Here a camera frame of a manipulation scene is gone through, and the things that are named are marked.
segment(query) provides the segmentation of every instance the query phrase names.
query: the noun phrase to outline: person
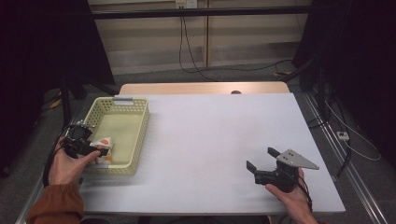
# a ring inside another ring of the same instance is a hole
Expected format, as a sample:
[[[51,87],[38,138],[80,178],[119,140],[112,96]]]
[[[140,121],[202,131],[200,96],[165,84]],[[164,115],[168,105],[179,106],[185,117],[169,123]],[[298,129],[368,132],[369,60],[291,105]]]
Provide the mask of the person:
[[[299,182],[304,186],[304,172],[303,169],[299,168]],[[267,184],[265,188],[270,191],[274,196],[276,196],[285,206],[291,219],[297,224],[318,224],[314,216],[309,209],[307,198],[305,193],[295,187],[290,193],[285,193],[274,185]]]
[[[99,151],[94,151],[81,159],[69,157],[60,138],[56,145],[55,156],[49,169],[49,185],[43,195],[32,206],[27,217],[27,224],[78,224],[84,215],[84,203],[78,193],[78,179],[84,167],[94,161]]]
[[[77,181],[84,167],[90,161],[94,161],[100,152],[94,151],[84,158],[73,159],[61,148],[63,140],[64,138],[61,138],[56,145],[56,155],[49,169],[49,186],[29,211],[27,224],[78,224],[83,218],[84,205],[78,193]],[[301,168],[299,175],[304,179]],[[285,193],[271,184],[267,184],[265,188],[284,204],[286,211],[296,223],[317,224],[308,207],[307,198],[300,188],[296,187],[290,193]]]

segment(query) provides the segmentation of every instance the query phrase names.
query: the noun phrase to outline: sleeve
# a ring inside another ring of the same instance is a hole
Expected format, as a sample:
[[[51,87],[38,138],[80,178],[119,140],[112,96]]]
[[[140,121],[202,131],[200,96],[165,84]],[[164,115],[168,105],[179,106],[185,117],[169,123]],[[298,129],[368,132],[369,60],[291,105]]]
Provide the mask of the sleeve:
[[[47,186],[32,206],[27,224],[78,224],[84,215],[84,203],[77,184]]]

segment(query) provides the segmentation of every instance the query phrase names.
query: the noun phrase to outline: white table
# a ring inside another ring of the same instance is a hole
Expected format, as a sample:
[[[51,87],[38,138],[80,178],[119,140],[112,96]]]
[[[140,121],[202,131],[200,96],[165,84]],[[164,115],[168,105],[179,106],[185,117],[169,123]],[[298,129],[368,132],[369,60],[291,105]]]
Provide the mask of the white table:
[[[80,193],[87,213],[284,213],[280,201],[256,185],[246,169],[248,160],[273,171],[276,160],[267,154],[268,147],[280,152],[292,148],[320,167],[304,169],[314,212],[345,211],[292,93],[143,96],[150,119],[137,173],[86,175]]]

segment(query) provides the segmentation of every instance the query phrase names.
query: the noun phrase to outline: hand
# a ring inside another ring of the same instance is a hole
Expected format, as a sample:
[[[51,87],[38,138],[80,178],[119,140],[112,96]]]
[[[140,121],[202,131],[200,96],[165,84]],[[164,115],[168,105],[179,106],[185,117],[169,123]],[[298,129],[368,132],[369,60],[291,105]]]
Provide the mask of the hand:
[[[100,155],[100,151],[93,151],[86,157],[73,159],[61,148],[63,140],[64,137],[60,138],[55,147],[56,154],[49,169],[50,185],[64,185],[77,182],[88,162],[95,160]]]
[[[299,176],[304,179],[304,172],[299,168]],[[304,186],[304,181],[299,178],[299,183]],[[290,193],[285,193],[274,185],[267,184],[265,188],[276,196],[285,205],[286,211],[289,216],[296,223],[310,224],[315,223],[315,218],[308,207],[307,198],[304,192],[299,188],[295,187]]]

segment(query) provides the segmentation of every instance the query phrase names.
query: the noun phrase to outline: green basket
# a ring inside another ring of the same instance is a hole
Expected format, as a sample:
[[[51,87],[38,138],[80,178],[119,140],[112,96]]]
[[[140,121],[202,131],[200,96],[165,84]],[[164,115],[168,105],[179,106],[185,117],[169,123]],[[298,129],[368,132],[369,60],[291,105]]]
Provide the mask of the green basket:
[[[113,97],[99,97],[84,120],[93,126],[91,141],[111,137],[110,164],[88,165],[85,173],[134,175],[149,123],[147,99],[133,99],[132,105],[116,105]]]

